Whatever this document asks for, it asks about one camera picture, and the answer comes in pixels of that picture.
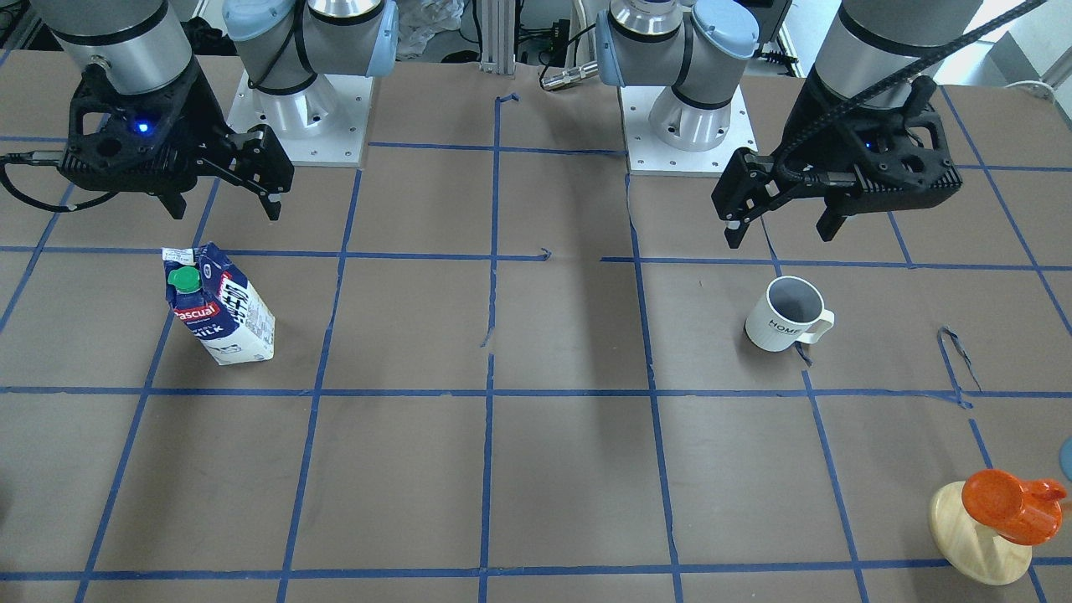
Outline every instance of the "white mounting plate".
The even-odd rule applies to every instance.
[[[327,78],[339,94],[340,107],[339,115],[333,115],[330,123],[324,123],[329,129],[307,138],[288,138],[285,132],[272,130],[295,165],[360,167],[364,163],[373,78],[360,75],[328,75]],[[243,71],[227,115],[227,124],[237,132],[264,123],[248,83],[249,75]]]
[[[629,173],[653,176],[717,176],[726,168],[730,156],[739,147],[756,147],[744,94],[739,86],[730,101],[733,117],[721,144],[709,151],[684,151],[671,147],[655,135],[647,122],[647,114],[655,99],[662,92],[660,86],[627,86],[620,88],[622,124],[625,128],[625,146],[629,151]]]

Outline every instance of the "orange mug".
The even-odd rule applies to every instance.
[[[984,469],[964,484],[961,500],[971,518],[1015,544],[1034,546],[1061,527],[1059,500],[1067,497],[1056,480],[1025,482],[1000,469]]]

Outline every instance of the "bottle cap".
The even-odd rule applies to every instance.
[[[179,293],[200,291],[200,270],[193,266],[176,268],[167,275],[167,284],[175,285]]]

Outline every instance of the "wooden base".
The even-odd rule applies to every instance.
[[[1013,544],[964,510],[964,482],[953,482],[930,499],[930,534],[959,572],[992,586],[1019,579],[1031,564],[1031,547]]]

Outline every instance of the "milk carton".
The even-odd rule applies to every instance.
[[[220,248],[163,249],[167,305],[221,365],[276,353],[276,317]]]

